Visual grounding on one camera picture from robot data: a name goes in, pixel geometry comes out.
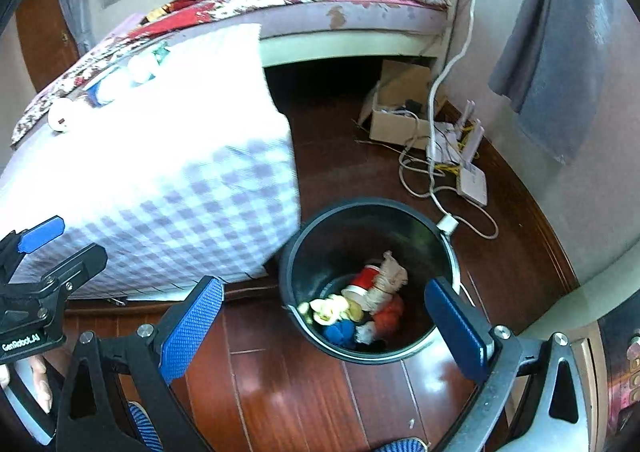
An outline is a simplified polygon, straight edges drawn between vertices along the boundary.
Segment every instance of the door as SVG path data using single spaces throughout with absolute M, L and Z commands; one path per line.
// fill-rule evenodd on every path
M 78 60 L 58 0 L 22 0 L 15 11 L 22 56 L 37 92 Z

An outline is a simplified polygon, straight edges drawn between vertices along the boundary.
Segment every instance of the black trash can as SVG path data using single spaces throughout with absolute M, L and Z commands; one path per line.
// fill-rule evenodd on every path
M 358 198 L 319 213 L 287 244 L 280 259 L 280 294 L 302 334 L 328 355 L 358 364 L 386 364 L 415 355 L 431 342 L 434 323 L 424 307 L 424 286 L 445 277 L 459 290 L 460 268 L 446 233 L 414 209 L 382 198 Z M 306 324 L 297 306 L 340 293 L 367 263 L 391 250 L 409 283 L 400 329 L 387 342 L 348 350 Z

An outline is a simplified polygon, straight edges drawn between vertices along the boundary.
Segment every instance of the cardboard box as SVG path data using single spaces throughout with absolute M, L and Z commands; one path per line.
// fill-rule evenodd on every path
M 414 143 L 416 149 L 424 149 L 429 135 L 429 122 L 409 116 L 391 114 L 391 111 L 404 106 L 406 100 L 415 100 L 426 109 L 427 97 L 431 85 L 431 70 L 426 66 L 407 64 L 395 60 L 384 60 L 380 81 L 367 94 L 358 124 L 364 124 L 371 116 L 369 138 L 378 142 L 406 145 L 416 133 L 418 139 Z M 446 97 L 438 89 L 436 103 L 442 108 Z

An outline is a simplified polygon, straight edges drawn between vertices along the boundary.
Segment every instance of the dark wooden floor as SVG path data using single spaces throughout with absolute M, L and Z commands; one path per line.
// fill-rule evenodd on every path
M 364 76 L 367 64 L 350 64 L 268 72 L 274 101 L 292 128 L 303 218 L 345 197 L 376 195 L 407 203 L 437 220 L 430 201 L 414 199 L 401 187 L 396 153 L 354 142 L 361 135 L 352 119 L 372 84 L 377 62 L 370 62 L 373 71 Z M 480 168 L 490 166 L 486 158 L 481 150 Z M 410 178 L 417 190 L 426 190 L 423 176 Z M 505 185 L 514 179 L 517 182 L 514 175 L 487 175 L 488 210 L 500 226 L 499 238 L 485 241 L 460 226 L 452 243 L 463 283 L 479 309 L 493 324 L 519 332 L 571 284 L 563 272 L 566 264 L 550 253 L 539 220 L 514 196 L 519 182 Z M 466 202 L 444 194 L 442 200 L 479 229 L 490 231 L 489 223 Z M 85 329 L 99 336 L 127 334 L 158 316 L 67 317 L 66 332 L 70 340 Z M 130 397 L 137 396 L 126 379 L 124 387 Z M 330 358 L 306 342 L 278 299 L 269 297 L 226 304 L 185 378 L 172 387 L 218 452 L 362 452 L 412 435 L 435 445 L 474 385 L 461 376 L 442 340 L 408 360 L 384 366 Z M 505 425 L 501 420 L 488 450 L 504 437 Z

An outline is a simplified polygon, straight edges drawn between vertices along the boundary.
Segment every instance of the striped slipper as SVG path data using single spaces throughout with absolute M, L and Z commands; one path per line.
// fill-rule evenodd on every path
M 128 403 L 129 412 L 133 417 L 133 421 L 136 422 L 136 427 L 140 432 L 142 441 L 152 452 L 162 452 L 162 444 L 160 443 L 156 429 L 154 429 L 146 410 L 137 402 Z
M 408 437 L 384 445 L 382 448 L 377 449 L 376 452 L 427 452 L 428 450 L 424 441 L 417 437 Z

